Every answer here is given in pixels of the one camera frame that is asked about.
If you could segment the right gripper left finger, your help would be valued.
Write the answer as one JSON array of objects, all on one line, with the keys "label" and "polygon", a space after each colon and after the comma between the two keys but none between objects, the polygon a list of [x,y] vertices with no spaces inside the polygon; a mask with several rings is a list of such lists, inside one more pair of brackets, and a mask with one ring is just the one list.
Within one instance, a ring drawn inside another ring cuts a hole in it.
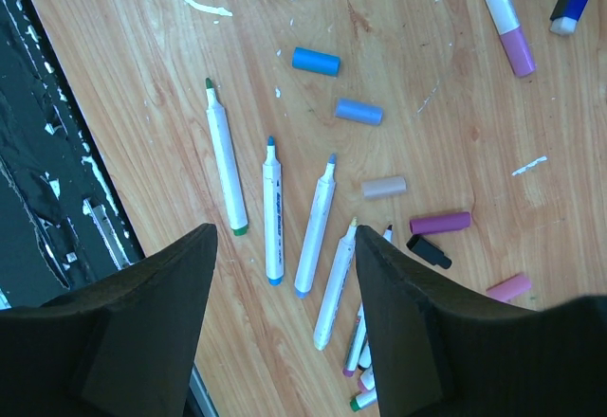
[{"label": "right gripper left finger", "polygon": [[217,255],[201,225],[39,307],[1,314],[5,416],[179,416]]}]

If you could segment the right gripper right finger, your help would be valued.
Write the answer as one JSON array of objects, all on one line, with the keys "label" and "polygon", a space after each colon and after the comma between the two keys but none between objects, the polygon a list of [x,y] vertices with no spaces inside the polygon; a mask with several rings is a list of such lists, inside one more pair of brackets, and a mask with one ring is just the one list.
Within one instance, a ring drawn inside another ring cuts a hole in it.
[{"label": "right gripper right finger", "polygon": [[602,416],[606,299],[540,312],[406,256],[371,227],[356,266],[383,416]]}]

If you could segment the black cap marker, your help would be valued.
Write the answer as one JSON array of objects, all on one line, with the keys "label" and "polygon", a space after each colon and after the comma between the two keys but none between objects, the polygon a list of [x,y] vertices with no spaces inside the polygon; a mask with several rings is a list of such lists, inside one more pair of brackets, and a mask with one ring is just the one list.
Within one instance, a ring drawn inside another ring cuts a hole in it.
[{"label": "black cap marker", "polygon": [[[388,227],[386,228],[386,230],[383,234],[383,238],[386,241],[388,241],[389,243],[392,241],[392,239],[393,239],[393,226],[392,225],[388,225]],[[372,360],[371,360],[368,335],[364,334],[363,346],[362,346],[362,349],[359,354],[358,368],[361,371],[365,371],[371,367],[371,364],[372,364]]]}]

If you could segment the pink cap marker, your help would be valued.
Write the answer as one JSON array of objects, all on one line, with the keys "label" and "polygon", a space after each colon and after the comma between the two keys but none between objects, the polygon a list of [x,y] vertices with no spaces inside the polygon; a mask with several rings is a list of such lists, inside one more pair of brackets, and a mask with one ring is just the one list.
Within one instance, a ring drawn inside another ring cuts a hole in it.
[{"label": "pink cap marker", "polygon": [[359,377],[358,380],[359,390],[361,392],[368,392],[375,388],[375,377],[373,368],[366,369]]}]

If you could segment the purple cap marker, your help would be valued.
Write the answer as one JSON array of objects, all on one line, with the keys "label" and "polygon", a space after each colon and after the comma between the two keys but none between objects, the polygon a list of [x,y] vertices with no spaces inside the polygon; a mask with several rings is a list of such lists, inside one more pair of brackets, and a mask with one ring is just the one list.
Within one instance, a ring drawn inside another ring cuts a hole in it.
[{"label": "purple cap marker", "polygon": [[345,356],[342,373],[346,377],[351,377],[359,364],[360,353],[363,349],[366,337],[366,323],[364,317],[363,304],[359,306],[355,326],[350,339],[349,347]]}]

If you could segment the green cap marker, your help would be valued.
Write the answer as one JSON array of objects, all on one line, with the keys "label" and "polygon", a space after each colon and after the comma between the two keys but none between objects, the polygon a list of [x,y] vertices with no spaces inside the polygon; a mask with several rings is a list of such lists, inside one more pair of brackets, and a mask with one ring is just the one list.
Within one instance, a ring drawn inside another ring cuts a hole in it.
[{"label": "green cap marker", "polygon": [[350,408],[353,412],[358,412],[368,408],[377,401],[377,390],[371,389],[360,392],[350,400]]},{"label": "green cap marker", "polygon": [[212,146],[230,229],[235,236],[248,232],[248,216],[224,106],[220,103],[213,82],[205,79],[208,101],[207,119]]}]

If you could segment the pink pen cap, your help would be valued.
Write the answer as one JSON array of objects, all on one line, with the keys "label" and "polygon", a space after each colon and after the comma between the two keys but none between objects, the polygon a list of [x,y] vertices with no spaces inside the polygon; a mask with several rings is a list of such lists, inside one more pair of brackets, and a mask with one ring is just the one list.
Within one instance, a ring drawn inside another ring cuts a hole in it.
[{"label": "pink pen cap", "polygon": [[530,290],[531,287],[531,280],[525,274],[520,273],[489,287],[486,293],[497,301],[509,302]]}]

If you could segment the black pen cap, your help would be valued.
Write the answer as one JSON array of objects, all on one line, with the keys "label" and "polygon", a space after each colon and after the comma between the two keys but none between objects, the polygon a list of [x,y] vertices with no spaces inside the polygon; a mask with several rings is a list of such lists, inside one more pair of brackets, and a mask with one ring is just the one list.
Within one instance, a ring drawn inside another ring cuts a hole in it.
[{"label": "black pen cap", "polygon": [[437,265],[443,269],[449,269],[452,265],[452,260],[438,246],[421,235],[413,235],[407,242],[407,247],[430,265]]}]

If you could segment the purple pen cap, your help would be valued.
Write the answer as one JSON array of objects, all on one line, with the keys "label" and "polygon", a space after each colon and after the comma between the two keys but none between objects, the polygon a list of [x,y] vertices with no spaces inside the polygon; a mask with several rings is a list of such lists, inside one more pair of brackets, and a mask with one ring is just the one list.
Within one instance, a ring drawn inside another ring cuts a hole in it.
[{"label": "purple pen cap", "polygon": [[471,213],[467,211],[414,218],[409,227],[413,235],[439,234],[470,227]]}]

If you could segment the small salmon pen cap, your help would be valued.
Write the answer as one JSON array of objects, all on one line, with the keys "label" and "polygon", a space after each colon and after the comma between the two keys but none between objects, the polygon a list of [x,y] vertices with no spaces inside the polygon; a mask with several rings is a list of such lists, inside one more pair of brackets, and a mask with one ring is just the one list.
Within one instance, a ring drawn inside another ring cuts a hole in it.
[{"label": "small salmon pen cap", "polygon": [[391,176],[361,183],[362,194],[366,199],[378,199],[399,195],[407,191],[407,182],[403,176]]}]

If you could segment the lavender pen cap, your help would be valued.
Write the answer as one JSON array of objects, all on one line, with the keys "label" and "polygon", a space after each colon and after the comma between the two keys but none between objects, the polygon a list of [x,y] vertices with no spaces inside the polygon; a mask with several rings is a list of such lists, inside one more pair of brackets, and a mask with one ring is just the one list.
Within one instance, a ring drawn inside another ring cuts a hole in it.
[{"label": "lavender pen cap", "polygon": [[356,100],[340,99],[336,105],[335,117],[378,126],[383,118],[383,109]]}]

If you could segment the bright blue pen cap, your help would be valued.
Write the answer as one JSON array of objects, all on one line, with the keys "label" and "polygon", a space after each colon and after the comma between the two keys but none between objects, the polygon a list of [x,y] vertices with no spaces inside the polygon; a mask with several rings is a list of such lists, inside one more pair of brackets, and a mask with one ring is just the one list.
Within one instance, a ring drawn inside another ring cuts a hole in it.
[{"label": "bright blue pen cap", "polygon": [[332,77],[336,77],[340,70],[340,58],[338,56],[301,47],[295,48],[291,64],[296,69]]}]

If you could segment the magenta cap marker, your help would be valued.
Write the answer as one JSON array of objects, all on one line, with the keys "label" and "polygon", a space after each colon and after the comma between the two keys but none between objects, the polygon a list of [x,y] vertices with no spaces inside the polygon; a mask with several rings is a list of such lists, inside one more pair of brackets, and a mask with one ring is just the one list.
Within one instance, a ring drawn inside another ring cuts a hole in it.
[{"label": "magenta cap marker", "polygon": [[514,75],[523,78],[536,70],[527,39],[511,0],[485,0]]}]

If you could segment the dark blue cap marker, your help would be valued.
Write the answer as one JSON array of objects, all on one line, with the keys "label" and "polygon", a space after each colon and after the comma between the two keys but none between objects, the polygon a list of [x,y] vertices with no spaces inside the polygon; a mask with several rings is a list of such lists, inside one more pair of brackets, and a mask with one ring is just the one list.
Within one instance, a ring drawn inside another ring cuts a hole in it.
[{"label": "dark blue cap marker", "polygon": [[558,0],[550,16],[550,31],[560,36],[575,32],[589,0]]}]

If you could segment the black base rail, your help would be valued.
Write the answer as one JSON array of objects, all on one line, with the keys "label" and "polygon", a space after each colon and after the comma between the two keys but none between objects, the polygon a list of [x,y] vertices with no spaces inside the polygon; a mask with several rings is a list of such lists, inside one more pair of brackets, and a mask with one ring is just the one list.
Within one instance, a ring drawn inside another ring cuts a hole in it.
[{"label": "black base rail", "polygon": [[[145,257],[28,0],[1,0],[1,314]],[[179,416],[216,410],[193,364]]]}]

